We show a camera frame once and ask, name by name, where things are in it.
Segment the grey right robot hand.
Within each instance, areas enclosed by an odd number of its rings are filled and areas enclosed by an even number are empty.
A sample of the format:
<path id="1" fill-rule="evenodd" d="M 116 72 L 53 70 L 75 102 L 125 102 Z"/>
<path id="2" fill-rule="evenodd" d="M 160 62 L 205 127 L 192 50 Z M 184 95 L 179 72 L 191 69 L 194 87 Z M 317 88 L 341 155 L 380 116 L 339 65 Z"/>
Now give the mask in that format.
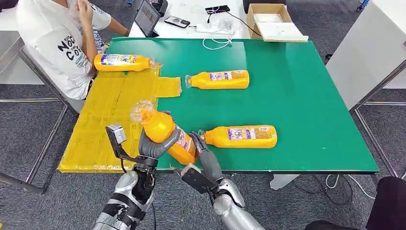
<path id="1" fill-rule="evenodd" d="M 204 175 L 212 181 L 218 181 L 219 179 L 223 178 L 219 162 L 213 152 L 208 149 L 205 141 L 193 131 L 190 132 L 189 135 L 196 146 Z"/>

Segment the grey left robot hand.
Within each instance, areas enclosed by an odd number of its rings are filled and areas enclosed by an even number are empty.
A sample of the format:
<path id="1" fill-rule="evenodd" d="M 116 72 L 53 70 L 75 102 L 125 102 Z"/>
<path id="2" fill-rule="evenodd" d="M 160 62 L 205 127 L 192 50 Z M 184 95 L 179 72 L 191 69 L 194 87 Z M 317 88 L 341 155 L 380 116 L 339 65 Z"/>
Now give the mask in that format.
<path id="1" fill-rule="evenodd" d="M 152 141 L 145 133 L 145 129 L 142 129 L 138 151 L 140 155 L 159 159 L 167 150 L 169 150 L 179 139 L 181 130 L 176 128 L 172 134 L 163 142 L 156 143 Z"/>

